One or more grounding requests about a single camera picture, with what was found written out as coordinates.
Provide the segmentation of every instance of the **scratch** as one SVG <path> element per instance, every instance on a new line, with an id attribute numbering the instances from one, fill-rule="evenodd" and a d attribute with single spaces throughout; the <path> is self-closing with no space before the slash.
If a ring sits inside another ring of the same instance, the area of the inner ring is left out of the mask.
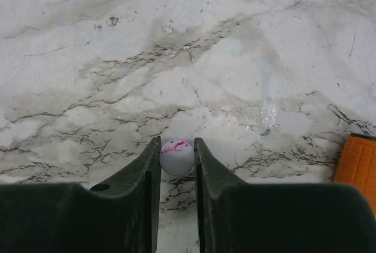
<path id="1" fill-rule="evenodd" d="M 357 31 L 355 31 L 354 33 L 354 39 L 352 40 L 352 46 L 351 46 L 351 52 L 350 52 L 349 58 L 351 57 L 351 54 L 353 53 L 356 34 L 357 34 Z"/>
<path id="2" fill-rule="evenodd" d="M 198 93 L 198 90 L 197 90 L 197 88 L 193 88 L 193 91 L 194 91 L 194 93 L 196 94 L 196 96 L 197 96 L 197 99 L 199 100 L 199 102 L 201 103 L 201 97 L 199 96 L 199 93 Z"/>
<path id="3" fill-rule="evenodd" d="M 63 47 L 61 47 L 61 48 L 54 49 L 54 50 L 50 50 L 49 52 L 40 53 L 40 54 L 38 54 L 38 55 L 24 55 L 24 56 L 39 56 L 39 55 L 46 55 L 47 53 L 56 52 L 57 50 L 65 49 L 65 48 L 69 48 L 70 46 L 63 46 Z"/>

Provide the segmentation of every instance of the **orange sponge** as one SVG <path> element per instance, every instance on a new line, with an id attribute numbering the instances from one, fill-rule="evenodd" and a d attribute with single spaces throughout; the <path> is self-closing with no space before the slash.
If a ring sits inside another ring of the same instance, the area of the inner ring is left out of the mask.
<path id="1" fill-rule="evenodd" d="M 376 137 L 351 133 L 334 181 L 357 187 L 376 215 Z"/>

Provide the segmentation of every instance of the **white marble table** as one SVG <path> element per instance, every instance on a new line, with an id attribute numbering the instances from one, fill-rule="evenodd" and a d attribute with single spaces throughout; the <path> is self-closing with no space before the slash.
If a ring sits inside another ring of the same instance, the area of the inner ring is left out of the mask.
<path id="1" fill-rule="evenodd" d="M 322 182 L 376 132 L 376 0 L 0 0 L 0 182 L 85 187 L 202 137 L 250 183 Z M 198 252 L 192 173 L 158 252 Z"/>

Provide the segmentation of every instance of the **orange textured case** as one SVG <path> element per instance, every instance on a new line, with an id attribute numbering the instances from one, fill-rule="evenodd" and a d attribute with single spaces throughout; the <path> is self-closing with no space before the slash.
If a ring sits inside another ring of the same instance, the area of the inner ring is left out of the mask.
<path id="1" fill-rule="evenodd" d="M 376 137 L 351 134 L 338 162 L 334 181 L 357 187 L 376 215 Z"/>

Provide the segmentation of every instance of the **small white ball with pink marking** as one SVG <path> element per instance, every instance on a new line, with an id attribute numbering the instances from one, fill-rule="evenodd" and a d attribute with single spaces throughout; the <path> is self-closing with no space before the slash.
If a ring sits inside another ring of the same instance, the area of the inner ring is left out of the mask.
<path id="1" fill-rule="evenodd" d="M 194 164 L 193 147 L 184 140 L 170 140 L 162 147 L 159 161 L 166 173 L 173 176 L 185 175 Z"/>

